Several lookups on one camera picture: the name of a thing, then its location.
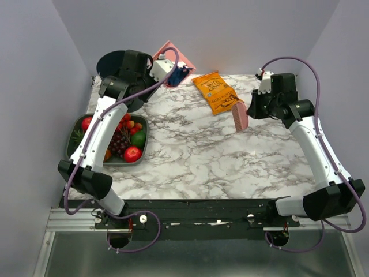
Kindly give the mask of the blue paper scrap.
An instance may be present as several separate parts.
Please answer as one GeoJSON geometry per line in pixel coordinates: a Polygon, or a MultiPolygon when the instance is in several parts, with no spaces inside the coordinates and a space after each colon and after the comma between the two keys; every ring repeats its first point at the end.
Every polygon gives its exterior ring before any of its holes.
{"type": "Polygon", "coordinates": [[[166,85],[168,87],[177,87],[193,70],[188,66],[177,67],[173,74],[168,78],[166,85]]]}

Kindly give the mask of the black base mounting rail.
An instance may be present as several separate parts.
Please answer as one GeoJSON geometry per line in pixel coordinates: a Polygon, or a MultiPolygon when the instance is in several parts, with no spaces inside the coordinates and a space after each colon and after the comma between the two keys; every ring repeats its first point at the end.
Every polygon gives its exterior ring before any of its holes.
{"type": "Polygon", "coordinates": [[[147,220],[133,218],[133,238],[161,240],[262,239],[265,230],[299,226],[291,217],[270,213],[268,199],[128,200],[129,211],[143,211],[147,220]]]}

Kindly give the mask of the red apple front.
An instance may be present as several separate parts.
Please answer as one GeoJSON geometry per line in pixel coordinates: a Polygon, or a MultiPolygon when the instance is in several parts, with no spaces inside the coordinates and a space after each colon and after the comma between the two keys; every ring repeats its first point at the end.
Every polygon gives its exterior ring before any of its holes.
{"type": "Polygon", "coordinates": [[[125,162],[127,163],[133,163],[138,161],[142,156],[142,150],[138,147],[135,146],[130,146],[128,147],[124,154],[123,154],[123,159],[125,162]]]}

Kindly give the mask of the pink hand brush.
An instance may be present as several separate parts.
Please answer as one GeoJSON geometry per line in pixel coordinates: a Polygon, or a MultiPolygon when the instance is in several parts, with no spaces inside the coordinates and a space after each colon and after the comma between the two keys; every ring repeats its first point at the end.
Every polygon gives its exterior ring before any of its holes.
{"type": "Polygon", "coordinates": [[[248,128],[248,115],[246,105],[243,101],[237,101],[231,108],[234,119],[235,129],[237,132],[244,131],[248,128]]]}

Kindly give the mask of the red apple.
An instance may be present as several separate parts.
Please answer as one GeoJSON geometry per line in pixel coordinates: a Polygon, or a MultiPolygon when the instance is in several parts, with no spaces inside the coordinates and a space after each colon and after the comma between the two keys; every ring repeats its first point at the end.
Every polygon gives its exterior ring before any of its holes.
{"type": "Polygon", "coordinates": [[[89,125],[92,121],[92,117],[85,117],[81,122],[81,130],[86,132],[89,128],[89,125]]]}
{"type": "Polygon", "coordinates": [[[138,161],[142,156],[142,150],[138,147],[135,146],[130,146],[128,147],[124,154],[123,154],[123,159],[125,162],[127,163],[133,163],[138,161]]]}

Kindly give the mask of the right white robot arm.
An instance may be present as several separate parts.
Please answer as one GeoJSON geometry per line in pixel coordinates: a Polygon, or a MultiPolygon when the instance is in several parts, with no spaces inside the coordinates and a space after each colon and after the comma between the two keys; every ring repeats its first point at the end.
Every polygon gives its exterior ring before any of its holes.
{"type": "Polygon", "coordinates": [[[253,90],[247,115],[254,119],[281,120],[299,143],[313,173],[316,191],[300,197],[273,200],[265,212],[266,221],[278,226],[286,216],[308,217],[314,221],[346,214],[365,190],[362,180],[353,179],[344,169],[324,135],[315,107],[308,100],[299,100],[292,73],[263,72],[260,87],[253,90]]]}

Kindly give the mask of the aluminium frame rail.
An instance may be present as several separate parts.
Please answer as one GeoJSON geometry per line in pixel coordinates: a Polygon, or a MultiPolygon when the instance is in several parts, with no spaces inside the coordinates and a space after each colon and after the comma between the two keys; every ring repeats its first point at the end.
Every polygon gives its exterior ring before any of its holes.
{"type": "MultiPolygon", "coordinates": [[[[154,230],[157,230],[157,220],[153,216],[135,216],[133,219],[133,226],[130,227],[128,223],[119,222],[117,224],[111,224],[107,222],[103,222],[101,219],[95,217],[95,212],[92,209],[81,209],[75,215],[68,215],[64,212],[64,210],[52,209],[49,214],[48,222],[46,230],[49,232],[83,232],[83,231],[107,231],[107,232],[130,232],[132,230],[140,230],[149,227],[150,224],[153,224],[154,230]]],[[[201,227],[210,227],[214,228],[234,228],[236,226],[235,221],[227,221],[222,219],[213,220],[210,222],[190,222],[190,223],[179,223],[179,222],[169,222],[161,220],[161,228],[163,230],[167,230],[170,228],[179,229],[181,227],[186,228],[197,228],[201,227]]],[[[314,222],[310,219],[299,218],[298,221],[295,218],[292,219],[289,223],[281,223],[277,227],[268,227],[261,222],[257,222],[255,219],[251,221],[245,221],[241,223],[247,229],[256,230],[261,229],[263,231],[287,231],[294,229],[319,229],[321,224],[318,222],[314,222]]]]}

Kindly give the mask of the red apple back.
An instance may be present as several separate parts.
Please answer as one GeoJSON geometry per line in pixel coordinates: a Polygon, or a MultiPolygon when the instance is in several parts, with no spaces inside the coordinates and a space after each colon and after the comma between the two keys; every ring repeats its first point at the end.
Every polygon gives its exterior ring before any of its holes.
{"type": "Polygon", "coordinates": [[[89,125],[92,121],[92,117],[85,117],[81,122],[81,130],[86,132],[89,128],[89,125]]]}

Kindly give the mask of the dark grape bunch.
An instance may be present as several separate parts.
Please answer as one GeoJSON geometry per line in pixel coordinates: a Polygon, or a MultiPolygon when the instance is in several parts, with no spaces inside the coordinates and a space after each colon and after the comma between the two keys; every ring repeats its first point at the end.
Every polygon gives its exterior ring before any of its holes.
{"type": "Polygon", "coordinates": [[[122,158],[129,146],[131,146],[130,136],[125,132],[118,131],[113,134],[108,149],[113,155],[122,158]]]}

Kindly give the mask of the grey fruit tray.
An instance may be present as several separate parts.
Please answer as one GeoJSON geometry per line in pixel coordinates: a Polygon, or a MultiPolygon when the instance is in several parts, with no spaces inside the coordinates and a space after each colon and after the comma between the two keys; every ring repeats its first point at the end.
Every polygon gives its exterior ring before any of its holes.
{"type": "MultiPolygon", "coordinates": [[[[79,146],[92,120],[92,114],[84,114],[76,120],[69,134],[65,156],[70,158],[79,146]]],[[[103,166],[134,166],[143,160],[148,144],[148,121],[141,115],[126,114],[120,121],[107,147],[103,166]]]]}

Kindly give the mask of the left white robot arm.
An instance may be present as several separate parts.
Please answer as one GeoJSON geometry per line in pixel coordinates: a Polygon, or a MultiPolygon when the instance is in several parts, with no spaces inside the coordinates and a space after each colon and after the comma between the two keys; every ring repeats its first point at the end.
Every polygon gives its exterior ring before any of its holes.
{"type": "Polygon", "coordinates": [[[108,221],[116,228],[128,220],[125,202],[114,192],[112,177],[103,174],[106,150],[120,120],[127,113],[126,102],[153,92],[157,87],[149,74],[153,58],[134,50],[114,51],[102,57],[96,66],[101,78],[96,110],[82,141],[69,160],[61,160],[58,171],[66,181],[64,208],[68,207],[70,188],[91,196],[109,214],[108,221]]]}

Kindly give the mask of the red cherry bunch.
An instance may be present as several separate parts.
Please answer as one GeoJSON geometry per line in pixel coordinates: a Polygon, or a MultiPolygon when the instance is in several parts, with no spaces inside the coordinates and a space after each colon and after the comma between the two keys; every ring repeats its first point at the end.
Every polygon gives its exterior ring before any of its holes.
{"type": "Polygon", "coordinates": [[[118,126],[116,127],[116,132],[125,135],[134,135],[135,133],[141,131],[142,129],[143,129],[142,125],[140,123],[135,122],[132,119],[131,114],[126,113],[118,123],[118,126]]]}

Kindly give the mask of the dark grey waste bin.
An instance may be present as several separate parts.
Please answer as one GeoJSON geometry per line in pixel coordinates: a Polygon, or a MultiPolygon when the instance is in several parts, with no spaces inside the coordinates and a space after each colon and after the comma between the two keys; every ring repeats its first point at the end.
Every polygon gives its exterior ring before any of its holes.
{"type": "MultiPolygon", "coordinates": [[[[119,68],[123,62],[124,54],[125,50],[116,50],[107,53],[99,59],[96,64],[96,71],[101,80],[104,80],[108,76],[116,76],[118,74],[119,68]]],[[[136,112],[143,106],[143,104],[143,101],[138,98],[131,102],[126,102],[129,113],[136,112]]]]}

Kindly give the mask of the green lime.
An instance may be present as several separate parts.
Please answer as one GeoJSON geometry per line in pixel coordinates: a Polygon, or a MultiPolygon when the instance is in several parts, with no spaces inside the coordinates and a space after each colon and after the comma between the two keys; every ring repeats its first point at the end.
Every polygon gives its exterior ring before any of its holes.
{"type": "Polygon", "coordinates": [[[131,146],[143,149],[146,144],[146,133],[143,130],[135,132],[131,137],[131,146]]]}

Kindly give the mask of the orange chips bag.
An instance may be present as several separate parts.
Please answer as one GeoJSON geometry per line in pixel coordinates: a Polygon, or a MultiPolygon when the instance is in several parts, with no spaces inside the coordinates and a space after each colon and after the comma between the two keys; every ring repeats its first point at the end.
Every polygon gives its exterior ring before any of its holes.
{"type": "Polygon", "coordinates": [[[218,71],[193,78],[192,82],[207,101],[213,115],[228,111],[237,101],[242,101],[218,71]]]}

